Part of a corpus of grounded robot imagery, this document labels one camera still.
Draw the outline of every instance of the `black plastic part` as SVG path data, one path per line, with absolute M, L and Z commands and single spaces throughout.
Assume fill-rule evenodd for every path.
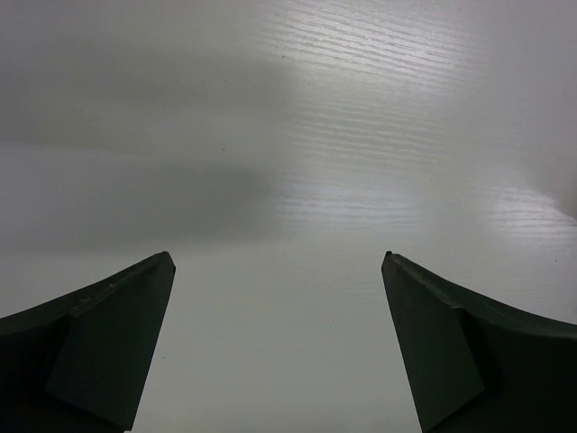
M 0 320 L 0 431 L 124 432 L 168 306 L 168 253 Z
M 577 326 L 514 309 L 391 252 L 382 274 L 424 432 L 577 431 Z

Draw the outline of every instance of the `white wooden surface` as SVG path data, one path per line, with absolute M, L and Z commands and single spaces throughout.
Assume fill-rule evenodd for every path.
M 577 322 L 577 3 L 0 6 L 0 313 L 159 250 L 135 431 L 418 432 L 392 249 Z

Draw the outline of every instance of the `glossy surface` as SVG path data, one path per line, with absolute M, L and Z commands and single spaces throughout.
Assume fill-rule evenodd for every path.
M 574 2 L 0 11 L 0 313 L 169 250 L 136 432 L 417 432 L 387 250 L 577 322 Z

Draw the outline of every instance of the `table surface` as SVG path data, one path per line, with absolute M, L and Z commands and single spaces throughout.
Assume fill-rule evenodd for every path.
M 418 432 L 387 250 L 577 322 L 577 3 L 44 3 L 0 6 L 0 314 L 170 251 L 135 432 Z

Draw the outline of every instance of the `wood grain texture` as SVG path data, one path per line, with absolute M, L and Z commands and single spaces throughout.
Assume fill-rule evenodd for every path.
M 136 432 L 417 432 L 385 251 L 577 322 L 575 16 L 5 2 L 0 312 L 169 250 Z

